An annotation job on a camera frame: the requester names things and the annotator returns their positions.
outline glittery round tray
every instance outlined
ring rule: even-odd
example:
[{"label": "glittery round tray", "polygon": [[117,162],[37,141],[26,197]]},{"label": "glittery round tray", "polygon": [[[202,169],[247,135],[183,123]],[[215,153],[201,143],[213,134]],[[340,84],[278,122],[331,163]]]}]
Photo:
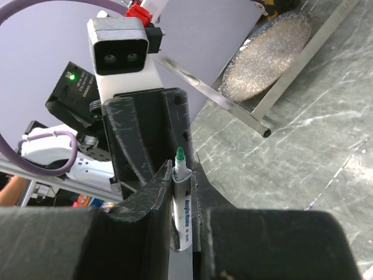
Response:
[{"label": "glittery round tray", "polygon": [[240,102],[277,81],[303,50],[311,35],[311,16],[284,13],[247,39],[227,65],[219,92]]}]

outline camera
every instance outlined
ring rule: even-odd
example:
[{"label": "camera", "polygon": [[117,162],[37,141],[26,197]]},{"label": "camera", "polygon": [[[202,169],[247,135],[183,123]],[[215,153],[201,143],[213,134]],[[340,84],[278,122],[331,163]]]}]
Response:
[{"label": "camera", "polygon": [[87,28],[101,103],[124,93],[163,88],[152,58],[156,53],[149,43],[152,33],[147,34],[140,19],[97,17],[88,21]]},{"label": "camera", "polygon": [[149,41],[136,17],[95,18],[88,22],[96,74],[106,76],[144,69]]}]

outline orange object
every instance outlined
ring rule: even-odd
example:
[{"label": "orange object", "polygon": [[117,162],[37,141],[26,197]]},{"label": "orange object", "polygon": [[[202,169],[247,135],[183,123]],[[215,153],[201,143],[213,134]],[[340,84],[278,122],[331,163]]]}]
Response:
[{"label": "orange object", "polygon": [[90,200],[91,197],[89,197],[88,195],[81,194],[78,198],[78,201],[74,203],[73,207],[87,207]]},{"label": "orange object", "polygon": [[127,10],[126,16],[139,18],[144,27],[146,27],[153,19],[153,15],[138,4],[131,6]]}]

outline marble floor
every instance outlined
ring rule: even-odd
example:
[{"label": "marble floor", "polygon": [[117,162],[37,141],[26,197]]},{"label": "marble floor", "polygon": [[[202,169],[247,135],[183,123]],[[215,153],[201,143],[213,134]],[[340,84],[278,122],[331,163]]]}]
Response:
[{"label": "marble floor", "polygon": [[[339,1],[321,1],[320,23]],[[212,102],[193,142],[210,182],[243,208],[329,211],[362,271],[373,264],[373,1],[360,0],[266,117],[262,138]]]}]

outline red connector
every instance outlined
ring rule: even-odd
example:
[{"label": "red connector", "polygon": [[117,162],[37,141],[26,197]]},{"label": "red connector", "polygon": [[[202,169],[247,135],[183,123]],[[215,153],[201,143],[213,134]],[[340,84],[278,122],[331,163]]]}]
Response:
[{"label": "red connector", "polygon": [[146,9],[138,4],[134,4],[130,7],[126,13],[126,16],[132,16],[133,18],[139,18],[142,21],[144,27],[146,27],[153,18],[153,15],[149,13]]}]

